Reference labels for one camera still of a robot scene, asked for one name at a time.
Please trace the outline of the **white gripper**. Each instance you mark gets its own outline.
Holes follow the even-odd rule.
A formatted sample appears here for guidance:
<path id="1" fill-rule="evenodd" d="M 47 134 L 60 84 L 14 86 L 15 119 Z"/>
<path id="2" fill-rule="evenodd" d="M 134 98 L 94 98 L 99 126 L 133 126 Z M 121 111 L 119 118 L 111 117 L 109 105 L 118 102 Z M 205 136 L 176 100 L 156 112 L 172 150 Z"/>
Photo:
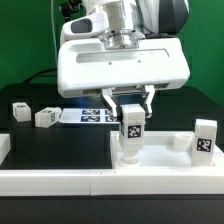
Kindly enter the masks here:
<path id="1" fill-rule="evenodd" d="M 177 38 L 146 39 L 136 49 L 107 50 L 97 38 L 64 43 L 58 55 L 58 92 L 65 98 L 95 95 L 117 119 L 112 89 L 143 86 L 147 118 L 157 89 L 182 87 L 190 70 Z"/>

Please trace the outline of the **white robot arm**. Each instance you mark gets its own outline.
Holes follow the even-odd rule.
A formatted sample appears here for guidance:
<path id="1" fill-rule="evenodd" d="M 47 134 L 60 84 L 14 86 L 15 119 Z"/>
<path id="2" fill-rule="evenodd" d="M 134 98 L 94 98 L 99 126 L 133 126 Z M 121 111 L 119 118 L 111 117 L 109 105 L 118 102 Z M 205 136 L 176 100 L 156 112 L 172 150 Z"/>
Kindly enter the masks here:
<path id="1" fill-rule="evenodd" d="M 65 98 L 100 96 L 113 117 L 116 94 L 140 92 L 152 115 L 157 90 L 177 89 L 190 70 L 176 37 L 189 17 L 188 0 L 79 0 L 86 14 L 60 35 L 58 92 Z"/>

